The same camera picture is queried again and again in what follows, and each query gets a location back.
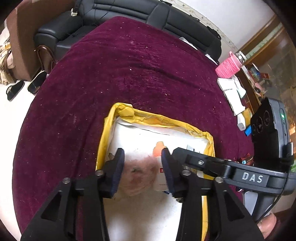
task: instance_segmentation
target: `pink water bottle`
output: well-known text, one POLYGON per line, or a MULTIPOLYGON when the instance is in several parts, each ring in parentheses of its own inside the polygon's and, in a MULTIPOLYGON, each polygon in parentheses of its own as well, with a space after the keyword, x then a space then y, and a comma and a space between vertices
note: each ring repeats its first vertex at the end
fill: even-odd
POLYGON ((230 51, 229 57, 225 59, 215 71, 220 78, 229 79, 240 70, 246 60, 247 58, 241 51, 235 54, 230 51))

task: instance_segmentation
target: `maroon tablecloth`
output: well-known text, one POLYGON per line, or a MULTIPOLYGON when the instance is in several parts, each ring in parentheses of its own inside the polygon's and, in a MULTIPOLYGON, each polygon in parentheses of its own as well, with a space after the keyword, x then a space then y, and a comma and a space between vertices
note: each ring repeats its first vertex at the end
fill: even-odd
POLYGON ((13 163, 21 232, 64 177, 95 169, 104 118, 116 102, 210 132, 216 156, 253 153, 217 84, 216 65, 149 25, 115 17, 72 46, 32 102, 13 163))

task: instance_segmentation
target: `white floor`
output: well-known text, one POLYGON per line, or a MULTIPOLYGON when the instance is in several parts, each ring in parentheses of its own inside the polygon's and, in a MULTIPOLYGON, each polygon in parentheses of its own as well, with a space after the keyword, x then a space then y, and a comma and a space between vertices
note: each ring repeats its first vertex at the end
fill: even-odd
POLYGON ((20 128, 34 99, 28 84, 11 102, 7 100, 7 86, 0 84, 0 219, 18 241, 21 233, 12 200, 12 164, 20 128))

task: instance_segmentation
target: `metal screw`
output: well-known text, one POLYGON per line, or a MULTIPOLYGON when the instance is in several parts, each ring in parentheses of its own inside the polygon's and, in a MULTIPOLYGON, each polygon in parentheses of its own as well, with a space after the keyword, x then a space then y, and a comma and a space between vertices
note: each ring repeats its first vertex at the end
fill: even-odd
POLYGON ((216 181, 217 183, 222 183, 222 182, 224 182, 222 177, 216 177, 216 178, 215 178, 215 181, 216 181))
POLYGON ((191 171, 189 171, 189 170, 183 170, 183 171, 182 171, 182 174, 183 174, 184 176, 189 176, 189 175, 191 174, 191 171))
POLYGON ((96 170, 95 175, 96 176, 102 176, 104 174, 103 170, 96 170))
POLYGON ((63 179, 63 183, 64 183, 64 184, 68 184, 70 181, 71 181, 71 179, 70 179, 69 177, 65 177, 65 178, 63 179))

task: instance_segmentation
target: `black shoe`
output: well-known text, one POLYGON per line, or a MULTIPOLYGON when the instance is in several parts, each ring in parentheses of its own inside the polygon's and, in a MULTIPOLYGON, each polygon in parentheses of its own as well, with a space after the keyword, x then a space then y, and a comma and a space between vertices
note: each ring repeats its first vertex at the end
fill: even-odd
POLYGON ((31 83, 28 85, 28 91, 35 95, 38 92, 41 85, 44 83, 46 76, 47 73, 44 70, 37 74, 35 78, 31 81, 31 83))
POLYGON ((19 91, 24 87, 24 85, 25 85, 25 82, 21 80, 16 84, 9 86, 6 90, 7 99, 9 101, 12 101, 16 97, 16 95, 19 93, 19 91))

